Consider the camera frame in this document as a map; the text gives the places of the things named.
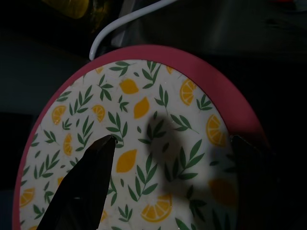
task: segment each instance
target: pink plate rim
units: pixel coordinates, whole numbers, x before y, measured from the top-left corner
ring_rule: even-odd
[[[20,161],[13,201],[12,229],[20,230],[19,197],[21,178],[34,134],[49,107],[75,80],[102,65],[127,59],[141,59],[172,67],[193,80],[211,99],[223,118],[230,134],[242,135],[256,142],[266,142],[262,126],[240,91],[221,72],[204,60],[185,51],[158,45],[139,45],[121,48],[86,64],[75,72],[51,97],[39,115],[24,148]]]

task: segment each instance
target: lemon print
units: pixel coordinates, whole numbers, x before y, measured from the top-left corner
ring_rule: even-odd
[[[214,199],[225,206],[235,207],[236,206],[236,192],[225,179],[215,179],[208,182],[211,189],[211,193]]]
[[[71,147],[71,134],[67,134],[67,136],[65,137],[64,139],[64,143],[63,143],[63,149],[64,149],[64,153],[67,155],[67,156],[71,156],[71,153],[72,153],[72,147]]]
[[[172,72],[173,72],[173,69],[169,66],[166,67],[166,70],[169,74],[172,74]]]
[[[92,108],[92,111],[94,112],[94,114],[97,115],[97,120],[99,122],[102,122],[102,120],[104,119],[105,117],[105,109],[102,105],[95,105],[93,108]]]
[[[184,104],[189,106],[194,98],[193,91],[196,89],[196,85],[190,79],[186,79],[180,88],[180,98]]]
[[[207,121],[206,131],[209,141],[217,146],[226,145],[226,134],[220,130],[221,122],[216,115],[211,115]]]
[[[103,210],[100,222],[104,221],[105,218],[107,218],[107,213],[106,213],[106,211]]]
[[[52,111],[52,121],[54,124],[58,125],[59,122],[62,119],[62,115],[65,113],[66,110],[66,106],[64,105],[59,105],[57,107],[54,108],[54,110]]]
[[[34,194],[35,188],[25,189],[23,194],[20,196],[19,207],[24,207],[29,204],[33,200]]]
[[[132,169],[135,163],[136,152],[136,149],[129,150],[119,157],[116,165],[117,173],[126,173]]]
[[[59,184],[62,182],[63,178],[64,178],[63,176],[61,176],[61,177],[58,178],[58,186],[59,186]]]
[[[148,110],[149,110],[149,102],[147,97],[144,97],[140,102],[136,103],[136,105],[134,106],[134,119],[138,119],[145,116]]]
[[[147,205],[141,216],[148,222],[160,222],[168,217],[172,211],[172,195],[162,195],[157,199],[156,204]]]
[[[121,90],[123,90],[123,92],[126,94],[134,94],[139,91],[139,88],[132,79],[126,79],[122,81],[119,86],[121,87]]]
[[[99,67],[99,68],[97,68],[97,69],[95,69],[96,70],[96,73],[101,73],[103,70],[104,70],[104,67],[102,66],[102,67]]]

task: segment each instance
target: decorative plate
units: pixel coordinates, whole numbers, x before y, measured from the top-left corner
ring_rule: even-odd
[[[235,229],[235,164],[221,116],[193,81],[146,60],[94,69],[49,107],[23,169],[21,229],[36,228],[63,177],[107,134],[118,144],[99,229]]]

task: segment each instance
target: yellow object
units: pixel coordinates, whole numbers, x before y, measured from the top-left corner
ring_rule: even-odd
[[[61,176],[61,177],[58,178],[58,186],[59,186],[59,184],[62,182],[63,178],[64,178],[63,176]]]
[[[123,90],[123,92],[126,94],[134,94],[139,91],[139,88],[132,79],[123,80],[119,86],[121,87],[121,90]]]
[[[102,67],[99,67],[99,68],[97,68],[97,69],[95,69],[96,70],[96,73],[101,73],[103,70],[104,70],[104,67],[102,66]]]
[[[105,218],[107,218],[107,213],[103,210],[100,222],[104,221]]]
[[[35,188],[25,189],[23,194],[20,196],[19,207],[24,207],[29,204],[33,200],[34,194]]]
[[[186,79],[180,88],[180,98],[184,104],[189,106],[194,98],[193,91],[196,89],[196,84],[190,79]]]
[[[72,153],[72,147],[71,147],[71,134],[67,134],[67,136],[65,137],[64,139],[64,143],[63,143],[63,149],[64,149],[64,153],[67,155],[67,156],[71,156],[71,153]]]
[[[126,173],[132,169],[135,163],[136,149],[124,152],[118,159],[116,165],[117,173]]]
[[[216,115],[211,115],[207,121],[206,131],[209,141],[217,146],[226,145],[226,134],[220,130],[221,122]]]
[[[167,70],[167,72],[168,72],[169,74],[172,74],[172,72],[173,72],[173,68],[171,68],[171,67],[169,67],[169,66],[166,67],[166,70]]]
[[[52,111],[52,121],[54,124],[58,125],[59,122],[62,119],[62,115],[65,113],[66,110],[66,106],[64,105],[59,105],[57,107],[54,108],[54,110]]]
[[[105,109],[102,105],[95,105],[93,108],[92,108],[92,111],[94,112],[94,114],[97,115],[97,120],[99,122],[102,122],[102,120],[104,119],[105,117]]]
[[[225,206],[235,207],[236,206],[236,192],[225,179],[214,179],[208,182],[211,189],[211,193],[214,199]]]
[[[42,2],[73,19],[82,18],[89,5],[89,0],[42,0]]]
[[[147,205],[141,216],[148,222],[160,222],[168,217],[172,211],[172,195],[162,195],[158,197],[155,205]]]
[[[149,110],[149,102],[147,97],[144,97],[140,102],[134,106],[134,119],[141,118]]]

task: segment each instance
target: white cable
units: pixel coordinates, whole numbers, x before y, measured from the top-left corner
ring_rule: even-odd
[[[96,51],[98,49],[99,44],[101,41],[105,38],[106,35],[108,35],[110,32],[115,30],[116,28],[120,27],[123,24],[126,24],[128,22],[131,22],[132,20],[135,20],[143,15],[146,15],[148,13],[151,13],[153,11],[156,11],[164,6],[167,6],[177,0],[160,0],[154,4],[151,4],[149,6],[146,6],[142,9],[139,9],[137,11],[134,11],[132,13],[129,13],[125,16],[122,16],[121,18],[116,19],[115,21],[111,22],[109,25],[107,25],[102,31],[99,32],[99,34],[96,36],[91,50],[89,58],[92,61],[95,58]]]

